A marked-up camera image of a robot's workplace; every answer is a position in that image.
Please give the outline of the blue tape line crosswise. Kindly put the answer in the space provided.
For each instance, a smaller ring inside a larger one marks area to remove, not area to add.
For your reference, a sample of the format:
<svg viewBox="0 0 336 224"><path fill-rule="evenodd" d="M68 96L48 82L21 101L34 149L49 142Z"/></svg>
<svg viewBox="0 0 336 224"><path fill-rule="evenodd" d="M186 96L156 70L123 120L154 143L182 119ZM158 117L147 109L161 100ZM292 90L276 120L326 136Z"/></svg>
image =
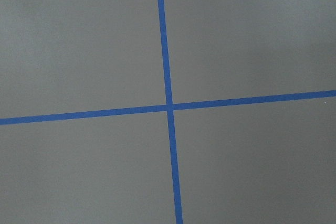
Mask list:
<svg viewBox="0 0 336 224"><path fill-rule="evenodd" d="M47 114L47 115L3 118L1 119L1 125L74 120L74 119L85 119L85 118L97 118L97 117L104 117L104 116L152 113L152 112L164 112L169 109L172 109L174 111L191 110L191 109L202 109L202 108L214 108L214 107L220 107L220 106L234 106L234 105L318 99L318 98L329 98L329 97L335 97L334 90L268 95L268 96L237 98L237 99L176 103L176 104L173 104L172 106L151 105L151 106L138 106L138 107L131 107L131 108L118 108L118 109L107 109L107 110L95 110L95 111L83 111L83 112L70 112L70 113L60 113L60 114Z"/></svg>

